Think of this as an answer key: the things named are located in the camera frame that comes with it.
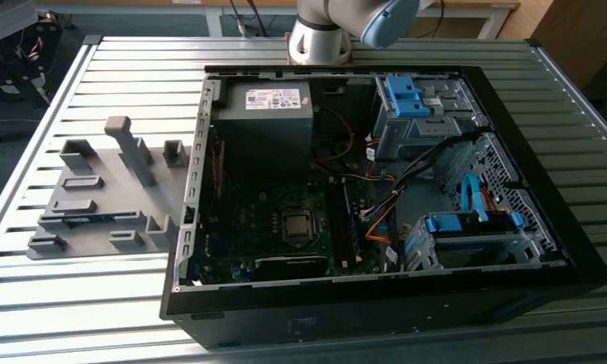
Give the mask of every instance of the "black cable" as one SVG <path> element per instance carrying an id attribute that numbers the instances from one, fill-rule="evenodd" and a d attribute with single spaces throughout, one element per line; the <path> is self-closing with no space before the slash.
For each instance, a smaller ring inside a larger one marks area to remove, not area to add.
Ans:
<path id="1" fill-rule="evenodd" d="M 440 0 L 441 2 L 441 15 L 440 17 L 437 17 L 437 22 L 436 22 L 436 27 L 433 28 L 433 30 L 430 32 L 426 32 L 425 34 L 422 34 L 421 36 L 417 36 L 416 38 L 425 38 L 426 36 L 436 36 L 436 32 L 437 32 L 437 29 L 441 27 L 441 24 L 443 24 L 443 18 L 445 17 L 445 2 L 444 0 Z"/>
<path id="2" fill-rule="evenodd" d="M 268 32 L 269 32 L 269 29 L 270 29 L 270 27 L 272 27 L 272 24 L 274 23 L 276 17 L 277 17 L 277 15 L 274 15 L 274 16 L 272 17 L 272 20 L 269 21 L 269 24 L 266 24 L 266 29 L 265 29 L 265 30 L 266 30 Z"/>
<path id="3" fill-rule="evenodd" d="M 236 14 L 236 17 L 233 17 L 233 20 L 238 20 L 241 19 L 240 15 L 238 15 L 238 11 L 236 9 L 236 4 L 233 4 L 233 0 L 229 0 L 229 4 L 232 5 L 232 10 L 233 10 L 233 14 Z"/>
<path id="4" fill-rule="evenodd" d="M 253 4 L 253 0 L 246 0 L 246 2 L 249 3 L 249 7 L 252 8 L 253 13 L 256 14 L 256 19 L 258 21 L 258 27 L 261 28 L 262 36 L 266 37 L 265 27 L 262 26 L 261 16 L 258 15 L 258 10 L 256 9 L 256 5 Z"/>
<path id="5" fill-rule="evenodd" d="M 337 155 L 337 151 L 334 150 L 334 145 L 336 145 L 336 143 L 333 141 L 330 144 L 330 155 Z M 345 173 L 352 172 L 349 166 L 345 164 L 345 162 L 341 160 L 341 158 L 336 159 L 334 162 L 337 162 L 340 164 L 341 168 L 344 168 Z"/>
<path id="6" fill-rule="evenodd" d="M 396 197 L 402 193 L 404 188 L 406 187 L 406 181 L 417 176 L 422 171 L 430 168 L 436 161 L 436 157 L 440 155 L 443 150 L 449 148 L 456 143 L 463 143 L 479 139 L 480 131 L 471 131 L 463 133 L 460 136 L 452 136 L 445 138 L 434 146 L 426 149 L 408 164 L 406 168 L 400 173 L 400 176 L 396 178 L 396 181 L 390 185 L 389 194 L 386 198 L 376 203 L 373 207 L 366 210 L 364 217 L 373 215 L 380 209 L 385 208 L 390 202 L 396 200 Z"/>

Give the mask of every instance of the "slotted aluminum surface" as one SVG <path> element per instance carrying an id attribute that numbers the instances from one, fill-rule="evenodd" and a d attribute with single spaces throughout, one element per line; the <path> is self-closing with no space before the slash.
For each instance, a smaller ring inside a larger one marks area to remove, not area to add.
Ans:
<path id="1" fill-rule="evenodd" d="M 127 115 L 147 147 L 192 141 L 205 64 L 284 64 L 281 40 L 103 38 L 83 45 L 0 199 L 0 362 L 607 362 L 607 286 L 503 325 L 206 352 L 157 318 L 165 254 L 31 261 L 23 253 L 66 139 L 111 147 Z M 353 44 L 356 64 L 480 66 L 607 263 L 607 126 L 523 42 Z"/>

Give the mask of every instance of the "gray slot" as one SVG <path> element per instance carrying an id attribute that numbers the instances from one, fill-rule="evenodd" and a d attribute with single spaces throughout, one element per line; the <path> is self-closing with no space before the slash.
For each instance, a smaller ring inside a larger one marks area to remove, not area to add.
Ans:
<path id="1" fill-rule="evenodd" d="M 117 141 L 121 153 L 123 154 L 127 167 L 134 172 L 142 187 L 155 185 L 153 173 L 147 168 L 150 159 L 147 148 L 141 139 L 135 140 L 130 134 L 130 119 L 126 116 L 110 116 L 105 123 L 105 134 Z"/>
<path id="2" fill-rule="evenodd" d="M 143 245 L 143 239 L 134 230 L 110 231 L 107 241 L 118 250 L 130 250 Z"/>
<path id="3" fill-rule="evenodd" d="M 102 178 L 99 178 L 99 176 L 65 178 L 61 186 L 66 190 L 89 190 L 102 188 Z"/>
<path id="4" fill-rule="evenodd" d="M 95 155 L 86 140 L 67 140 L 59 149 L 59 158 L 71 171 L 90 170 L 85 157 Z"/>
<path id="5" fill-rule="evenodd" d="M 94 212 L 97 204 L 90 199 L 82 201 L 55 201 L 51 206 L 53 212 Z"/>
<path id="6" fill-rule="evenodd" d="M 163 155 L 165 165 L 169 168 L 181 168 L 189 165 L 189 156 L 183 150 L 181 140 L 166 140 L 161 154 Z"/>
<path id="7" fill-rule="evenodd" d="M 163 227 L 157 225 L 154 218 L 151 216 L 147 217 L 147 222 L 145 225 L 145 233 L 147 237 L 153 240 L 154 245 L 157 247 L 170 245 L 170 240 L 174 237 L 175 226 L 173 220 L 170 220 L 170 216 L 166 215 L 163 218 Z"/>

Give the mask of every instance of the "case label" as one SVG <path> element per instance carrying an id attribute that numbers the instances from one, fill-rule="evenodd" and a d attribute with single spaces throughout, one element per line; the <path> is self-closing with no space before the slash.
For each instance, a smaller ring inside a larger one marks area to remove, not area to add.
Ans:
<path id="1" fill-rule="evenodd" d="M 250 89 L 245 93 L 245 110 L 301 108 L 298 89 Z"/>

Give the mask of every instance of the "gray block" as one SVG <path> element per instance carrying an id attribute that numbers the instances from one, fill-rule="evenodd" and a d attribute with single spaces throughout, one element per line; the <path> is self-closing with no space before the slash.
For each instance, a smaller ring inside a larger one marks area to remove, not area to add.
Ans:
<path id="1" fill-rule="evenodd" d="M 151 216 L 147 217 L 147 223 L 145 225 L 145 233 L 147 237 L 153 240 L 155 246 L 169 247 L 170 242 L 174 238 L 174 231 L 175 226 L 173 220 L 170 220 L 170 216 L 166 215 L 163 218 L 162 227 L 157 225 L 154 218 Z"/>
<path id="2" fill-rule="evenodd" d="M 66 245 L 66 242 L 54 234 L 31 237 L 27 244 L 37 253 L 62 252 Z"/>
<path id="3" fill-rule="evenodd" d="M 43 214 L 38 218 L 38 225 L 46 231 L 62 231 L 69 230 L 67 225 L 62 221 L 61 213 Z"/>
<path id="4" fill-rule="evenodd" d="M 138 142 L 130 134 L 130 119 L 126 116 L 110 116 L 105 122 L 105 134 L 117 141 L 121 153 L 123 154 L 127 167 L 134 172 L 142 187 L 151 187 L 157 183 L 153 173 L 147 168 L 147 149 L 138 147 Z"/>
<path id="5" fill-rule="evenodd" d="M 93 155 L 95 155 L 95 151 L 86 140 L 66 140 L 59 149 L 59 158 L 71 171 L 91 169 L 85 157 Z"/>
<path id="6" fill-rule="evenodd" d="M 165 165 L 169 168 L 181 168 L 189 165 L 189 155 L 183 150 L 183 145 L 181 140 L 166 140 L 163 142 L 163 156 Z"/>
<path id="7" fill-rule="evenodd" d="M 90 199 L 82 201 L 55 201 L 51 205 L 53 212 L 85 213 L 94 212 L 97 204 Z"/>
<path id="8" fill-rule="evenodd" d="M 127 226 L 130 228 L 142 229 L 145 226 L 146 217 L 141 211 L 135 211 L 134 215 L 129 216 L 115 216 L 114 222 L 121 224 L 122 226 Z"/>
<path id="9" fill-rule="evenodd" d="M 143 246 L 143 239 L 134 230 L 110 231 L 107 241 L 118 250 L 133 250 Z"/>
<path id="10" fill-rule="evenodd" d="M 162 148 L 147 149 L 154 161 L 162 160 L 162 151 Z M 185 148 L 185 152 L 190 153 L 190 147 Z M 143 245 L 131 250 L 134 253 L 165 252 L 169 248 L 166 239 L 171 241 L 169 238 L 171 223 L 179 221 L 182 212 L 186 168 L 167 168 L 163 162 L 153 163 L 149 168 L 157 177 L 157 184 L 143 188 L 135 175 L 121 163 L 118 149 L 101 149 L 95 150 L 95 153 L 85 157 L 91 169 L 71 171 L 65 168 L 62 170 L 50 203 L 38 220 L 41 228 L 35 237 L 55 234 L 66 242 L 66 248 L 65 250 L 41 248 L 39 251 L 30 248 L 26 252 L 30 259 L 129 253 L 117 249 L 109 242 L 111 231 L 138 233 Z M 55 201 L 86 200 L 94 201 L 97 206 L 94 212 L 57 213 L 51 210 Z M 163 232 L 166 215 L 170 217 L 170 224 L 167 232 Z M 154 227 L 154 224 L 150 224 L 149 234 L 145 229 L 150 217 L 158 226 Z"/>
<path id="11" fill-rule="evenodd" d="M 102 188 L 102 178 L 99 178 L 99 176 L 65 178 L 61 186 L 66 190 L 89 190 Z"/>

